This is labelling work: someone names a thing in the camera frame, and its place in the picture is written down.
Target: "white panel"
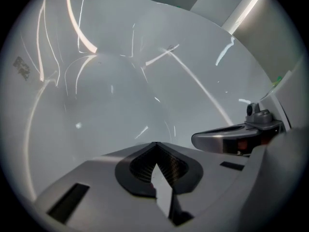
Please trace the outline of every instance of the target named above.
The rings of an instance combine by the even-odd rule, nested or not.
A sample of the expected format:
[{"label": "white panel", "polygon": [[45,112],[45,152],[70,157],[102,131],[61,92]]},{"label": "white panel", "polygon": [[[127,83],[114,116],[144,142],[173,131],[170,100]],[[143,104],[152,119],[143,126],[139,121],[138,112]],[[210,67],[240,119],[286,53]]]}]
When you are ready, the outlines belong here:
[{"label": "white panel", "polygon": [[297,62],[292,73],[278,84],[273,91],[278,98],[292,128],[309,125],[308,98],[308,55],[305,52]]},{"label": "white panel", "polygon": [[[43,1],[22,13],[0,58],[1,159],[31,200],[99,155],[151,141],[193,147],[192,134],[242,123],[239,99],[257,102],[271,88],[239,41],[189,11],[150,0]],[[29,73],[12,66],[18,56]]]}]

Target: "black vent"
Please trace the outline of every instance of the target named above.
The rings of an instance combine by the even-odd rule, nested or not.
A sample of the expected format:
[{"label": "black vent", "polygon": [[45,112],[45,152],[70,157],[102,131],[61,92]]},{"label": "black vent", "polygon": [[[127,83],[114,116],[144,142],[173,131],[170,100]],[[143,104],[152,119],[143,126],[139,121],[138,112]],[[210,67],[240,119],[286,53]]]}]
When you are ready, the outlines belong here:
[{"label": "black vent", "polygon": [[115,176],[131,194],[155,198],[151,175],[156,164],[177,195],[193,191],[203,176],[203,168],[196,160],[156,142],[121,160]]},{"label": "black vent", "polygon": [[66,223],[74,212],[89,186],[75,184],[63,197],[47,212],[53,219],[61,223]]},{"label": "black vent", "polygon": [[171,187],[189,170],[187,163],[162,148],[157,151],[157,163]]}]

